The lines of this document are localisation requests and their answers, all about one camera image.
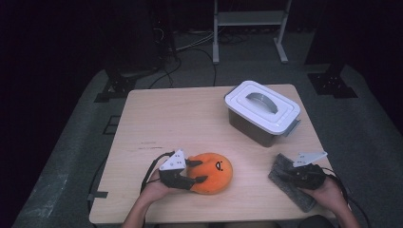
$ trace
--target orange pumpkin toy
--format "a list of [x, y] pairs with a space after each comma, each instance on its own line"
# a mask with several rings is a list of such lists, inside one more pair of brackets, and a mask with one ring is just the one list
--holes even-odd
[[195, 183], [190, 190], [200, 194], [216, 194], [224, 190], [232, 180], [233, 169], [231, 162], [223, 155], [216, 153], [205, 153], [197, 156], [190, 156], [190, 161], [201, 161], [202, 164], [194, 167], [187, 167], [187, 177], [207, 177], [201, 183]]

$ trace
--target hand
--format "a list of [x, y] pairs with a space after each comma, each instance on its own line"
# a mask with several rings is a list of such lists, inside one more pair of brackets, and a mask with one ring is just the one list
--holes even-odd
[[348, 207], [346, 200], [343, 198], [341, 189], [337, 183], [331, 178], [326, 178], [325, 182], [316, 190], [300, 189], [302, 192], [313, 197], [317, 203], [326, 207], [334, 213], [345, 210]]
[[335, 213], [338, 223], [342, 228], [359, 228], [360, 225], [350, 210], [346, 200], [343, 198], [341, 189], [337, 183], [329, 177], [316, 190], [300, 189], [310, 195], [317, 203]]
[[133, 207], [128, 213], [125, 222], [122, 227], [130, 227], [130, 228], [140, 228], [143, 226], [145, 213], [147, 212], [149, 206], [162, 198], [164, 198], [169, 193], [173, 193], [176, 191], [180, 191], [176, 188], [168, 188], [160, 182], [160, 172], [158, 169], [154, 170], [151, 175], [150, 181], [145, 186], [143, 192], [134, 202]]
[[154, 202], [164, 198], [170, 193], [179, 191], [176, 188], [169, 188], [160, 181], [160, 172], [158, 169], [154, 170], [149, 182], [145, 186], [140, 198], [147, 200], [149, 202]]

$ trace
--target wooden table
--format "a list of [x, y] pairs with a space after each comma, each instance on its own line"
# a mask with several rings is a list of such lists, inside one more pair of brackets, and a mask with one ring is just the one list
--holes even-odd
[[[316, 206], [303, 213], [269, 179], [278, 153], [294, 160], [298, 152], [323, 151], [306, 110], [292, 85], [269, 85], [299, 104], [301, 124], [287, 138], [262, 147], [228, 122], [224, 95], [232, 86], [133, 90], [106, 162], [89, 219], [92, 223], [122, 223], [139, 196], [149, 165], [164, 152], [182, 148], [186, 157], [205, 152], [232, 162], [234, 177], [217, 195], [183, 191], [151, 205], [148, 223], [303, 219], [333, 214]], [[328, 159], [319, 165], [331, 168]]]

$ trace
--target metal stand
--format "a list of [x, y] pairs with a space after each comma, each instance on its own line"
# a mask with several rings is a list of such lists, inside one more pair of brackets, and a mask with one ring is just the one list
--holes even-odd
[[219, 27], [220, 26], [269, 26], [280, 25], [278, 37], [274, 38], [278, 55], [282, 63], [287, 64], [288, 58], [282, 47], [282, 38], [287, 24], [292, 0], [287, 1], [285, 10], [273, 11], [229, 11], [219, 12], [218, 1], [214, 1], [214, 41], [213, 63], [220, 62]]

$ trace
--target container handle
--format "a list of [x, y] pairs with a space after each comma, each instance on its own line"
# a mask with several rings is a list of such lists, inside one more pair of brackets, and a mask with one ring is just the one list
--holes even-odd
[[268, 109], [270, 110], [270, 112], [276, 114], [278, 112], [278, 108], [276, 106], [276, 104], [267, 96], [261, 94], [261, 93], [250, 93], [246, 96], [247, 99], [256, 99], [259, 100], [261, 102], [263, 102]]

